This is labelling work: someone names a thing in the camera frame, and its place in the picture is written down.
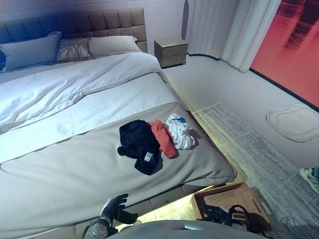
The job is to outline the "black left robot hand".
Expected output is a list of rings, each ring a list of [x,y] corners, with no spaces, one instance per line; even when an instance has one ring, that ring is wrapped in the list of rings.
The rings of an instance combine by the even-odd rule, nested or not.
[[[135,223],[139,215],[124,210],[128,196],[129,194],[121,194],[115,198],[109,198],[104,204],[99,218],[108,221],[110,225],[113,224],[113,220],[127,225]]]

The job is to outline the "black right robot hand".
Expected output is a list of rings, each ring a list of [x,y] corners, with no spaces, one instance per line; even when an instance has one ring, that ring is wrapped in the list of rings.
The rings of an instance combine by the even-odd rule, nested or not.
[[[214,222],[231,226],[231,219],[229,213],[221,207],[215,207],[211,205],[204,205],[204,216],[202,221]]]

